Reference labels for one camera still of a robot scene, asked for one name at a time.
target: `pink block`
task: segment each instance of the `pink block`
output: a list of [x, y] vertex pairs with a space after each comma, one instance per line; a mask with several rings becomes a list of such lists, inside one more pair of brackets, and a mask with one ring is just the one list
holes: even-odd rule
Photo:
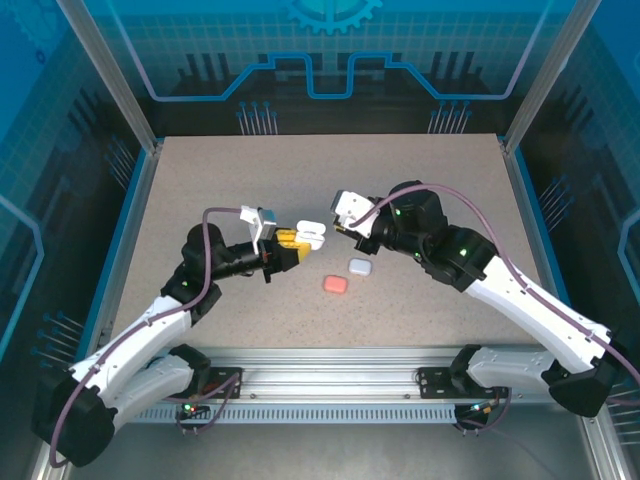
[[336, 275], [328, 275], [324, 279], [324, 289], [329, 293], [344, 293], [347, 291], [347, 279]]

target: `gear logo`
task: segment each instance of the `gear logo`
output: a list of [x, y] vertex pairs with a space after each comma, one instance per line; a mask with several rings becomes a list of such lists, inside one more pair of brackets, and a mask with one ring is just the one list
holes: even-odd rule
[[328, 35], [360, 28], [361, 21], [373, 18], [373, 9], [381, 6], [381, 0], [286, 0], [285, 5], [289, 20], [299, 21], [301, 28], [311, 27], [313, 33]]
[[44, 48], [58, 30], [54, 0], [0, 0], [0, 14], [7, 12], [37, 48]]

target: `glass panel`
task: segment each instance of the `glass panel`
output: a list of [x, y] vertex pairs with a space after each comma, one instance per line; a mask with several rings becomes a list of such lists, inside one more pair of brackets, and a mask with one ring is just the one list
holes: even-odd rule
[[504, 133], [574, 1], [87, 3], [164, 136]]
[[18, 479], [36, 379], [73, 359], [140, 147], [55, 2], [2, 2], [0, 44], [0, 464]]
[[[640, 318], [639, 22], [636, 2], [602, 2], [521, 145], [569, 300], [631, 332]], [[629, 352], [636, 365], [639, 353]], [[637, 388], [614, 392], [639, 399]], [[612, 413], [637, 462], [640, 410]]]

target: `metal floor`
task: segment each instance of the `metal floor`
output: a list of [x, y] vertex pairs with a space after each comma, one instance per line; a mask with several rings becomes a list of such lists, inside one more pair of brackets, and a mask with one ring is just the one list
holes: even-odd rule
[[[500, 430], [544, 460], [557, 478], [596, 478], [578, 417], [514, 406]], [[450, 425], [219, 425], [183, 437], [166, 425], [127, 425], [71, 480], [548, 479], [495, 433], [466, 438]]]

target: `speckled tabletop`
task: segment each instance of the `speckled tabletop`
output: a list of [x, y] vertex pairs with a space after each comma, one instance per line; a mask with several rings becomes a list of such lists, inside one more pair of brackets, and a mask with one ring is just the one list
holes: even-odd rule
[[[173, 137], [165, 140], [128, 272], [114, 334], [140, 316], [180, 263], [191, 227], [209, 206], [261, 206], [280, 226], [329, 226], [322, 250], [273, 277], [231, 278], [223, 296], [180, 342], [193, 346], [346, 347], [532, 343], [515, 324], [431, 280], [409, 258], [382, 251], [367, 278], [348, 272], [363, 257], [330, 228], [339, 189], [384, 196], [405, 180], [442, 183], [488, 216], [510, 257], [537, 279], [531, 250], [495, 135]], [[441, 195], [451, 223], [481, 231], [473, 214]], [[227, 244], [249, 239], [237, 217], [211, 217]], [[342, 296], [322, 289], [342, 275]]]

